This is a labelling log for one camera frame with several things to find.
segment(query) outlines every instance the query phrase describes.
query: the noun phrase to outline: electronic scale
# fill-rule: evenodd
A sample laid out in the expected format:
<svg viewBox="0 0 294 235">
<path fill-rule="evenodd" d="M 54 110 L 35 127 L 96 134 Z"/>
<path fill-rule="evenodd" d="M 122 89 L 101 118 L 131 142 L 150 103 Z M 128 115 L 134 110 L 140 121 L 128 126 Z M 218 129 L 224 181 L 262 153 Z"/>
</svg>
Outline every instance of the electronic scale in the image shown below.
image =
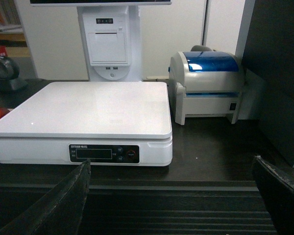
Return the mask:
<svg viewBox="0 0 294 235">
<path fill-rule="evenodd" d="M 166 166 L 166 83 L 54 82 L 0 119 L 0 163 Z"/>
</svg>

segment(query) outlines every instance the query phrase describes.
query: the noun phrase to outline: receipt printer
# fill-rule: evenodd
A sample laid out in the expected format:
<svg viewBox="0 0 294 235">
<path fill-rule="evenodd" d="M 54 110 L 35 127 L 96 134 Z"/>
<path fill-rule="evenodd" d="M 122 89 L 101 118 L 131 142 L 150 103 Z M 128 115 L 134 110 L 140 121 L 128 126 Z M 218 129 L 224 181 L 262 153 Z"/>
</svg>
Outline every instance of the receipt printer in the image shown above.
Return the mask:
<svg viewBox="0 0 294 235">
<path fill-rule="evenodd" d="M 244 72 L 234 55 L 221 51 L 178 52 L 169 68 L 169 100 L 175 122 L 187 117 L 238 119 Z"/>
</svg>

